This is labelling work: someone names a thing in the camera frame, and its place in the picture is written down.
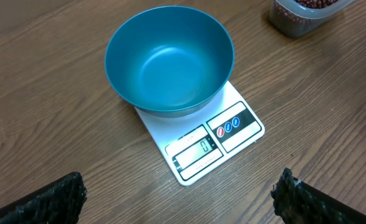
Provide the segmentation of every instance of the blue button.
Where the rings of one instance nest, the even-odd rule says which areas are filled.
[[[230,132],[232,130],[232,124],[231,122],[227,122],[225,125],[224,125],[224,129],[226,130],[226,132]]]
[[[234,119],[232,119],[232,125],[234,128],[239,126],[239,118],[235,117]]]

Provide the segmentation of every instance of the white scale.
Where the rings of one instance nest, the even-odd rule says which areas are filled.
[[[199,111],[159,118],[137,109],[167,164],[189,186],[264,135],[264,125],[227,82]]]

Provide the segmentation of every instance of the scale display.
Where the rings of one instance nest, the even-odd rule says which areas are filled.
[[[136,110],[184,186],[195,183],[265,133],[264,125],[229,82],[201,111],[186,117],[159,118]]]
[[[212,147],[206,138],[190,146],[188,149],[177,155],[175,158],[181,168],[188,167],[188,165],[202,158],[204,155],[212,151]]]

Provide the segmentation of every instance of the bowl rim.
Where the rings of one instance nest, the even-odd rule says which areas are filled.
[[[128,99],[127,97],[125,97],[123,94],[121,94],[118,89],[114,86],[114,84],[112,83],[110,77],[109,77],[109,74],[108,74],[108,71],[107,71],[107,54],[108,54],[108,50],[109,50],[109,46],[112,42],[112,40],[114,39],[115,35],[118,33],[118,31],[124,26],[126,25],[130,20],[132,20],[133,18],[141,15],[141,14],[144,14],[146,12],[149,12],[149,11],[152,11],[152,10],[157,10],[157,9],[162,9],[162,8],[168,8],[168,7],[179,7],[179,8],[185,8],[185,9],[190,9],[190,10],[194,10],[194,11],[197,11],[197,12],[200,12],[202,14],[204,14],[205,16],[208,16],[210,17],[212,20],[214,20],[215,22],[217,22],[221,28],[224,30],[224,32],[226,33],[228,39],[230,40],[230,44],[231,44],[231,49],[232,49],[232,62],[231,62],[231,68],[229,70],[229,73],[228,73],[228,76],[226,77],[226,79],[224,80],[223,84],[211,95],[209,95],[206,99],[200,101],[199,103],[196,103],[194,105],[190,105],[190,106],[186,106],[184,108],[178,108],[178,109],[174,109],[174,110],[158,110],[158,109],[153,109],[153,108],[148,108],[148,107],[145,107],[145,106],[140,106],[138,105],[137,103],[134,103],[133,101],[131,101],[130,99]],[[235,48],[234,48],[234,43],[231,39],[231,36],[229,35],[227,29],[216,19],[214,18],[213,16],[211,16],[210,14],[204,12],[204,11],[201,11],[199,9],[196,9],[196,8],[193,8],[193,7],[189,7],[189,6],[175,6],[175,5],[170,5],[170,6],[159,6],[159,7],[153,7],[151,9],[147,9],[147,10],[144,10],[132,17],[130,17],[128,20],[126,20],[116,31],[115,33],[112,35],[111,39],[109,39],[109,42],[107,44],[107,49],[106,49],[106,53],[105,53],[105,56],[104,56],[104,69],[105,69],[105,72],[106,72],[106,76],[107,76],[107,79],[108,79],[108,82],[111,84],[112,88],[116,91],[116,93],[122,97],[124,100],[126,100],[128,103],[130,103],[131,105],[135,106],[135,107],[138,107],[138,108],[141,108],[141,109],[144,109],[144,110],[148,110],[148,111],[156,111],[156,112],[161,112],[161,113],[169,113],[169,112],[176,112],[176,111],[183,111],[183,110],[188,110],[190,108],[194,108],[196,106],[199,106],[201,105],[202,103],[205,103],[207,102],[208,100],[210,100],[212,97],[214,97],[223,87],[224,85],[227,83],[227,81],[229,80],[230,76],[231,76],[231,73],[232,73],[232,70],[234,68],[234,64],[235,64]]]

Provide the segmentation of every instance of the scale button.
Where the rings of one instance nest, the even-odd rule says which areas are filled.
[[[234,128],[239,126],[239,118],[235,117],[234,119],[232,119],[232,125]]]
[[[232,130],[232,124],[231,122],[227,122],[225,125],[224,125],[224,129],[226,130],[226,132],[230,132]]]
[[[217,129],[217,136],[218,136],[219,138],[221,138],[221,137],[223,137],[223,135],[224,135],[224,128],[223,128],[223,127],[219,127],[219,128]]]

